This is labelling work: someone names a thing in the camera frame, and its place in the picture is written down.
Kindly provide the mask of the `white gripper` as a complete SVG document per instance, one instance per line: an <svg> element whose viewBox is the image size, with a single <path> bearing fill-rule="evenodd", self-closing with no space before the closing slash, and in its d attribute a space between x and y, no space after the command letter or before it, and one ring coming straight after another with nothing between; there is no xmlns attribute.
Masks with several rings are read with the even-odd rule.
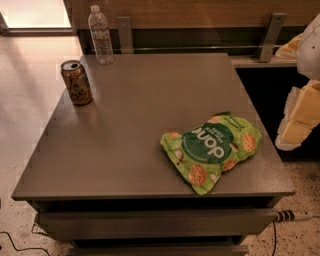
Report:
<svg viewBox="0 0 320 256"><path fill-rule="evenodd" d="M275 145L291 151L301 146L320 124L320 13L299 34L281 46L276 57L297 58L298 72L310 80L302 88L293 87L287 96Z"/></svg>

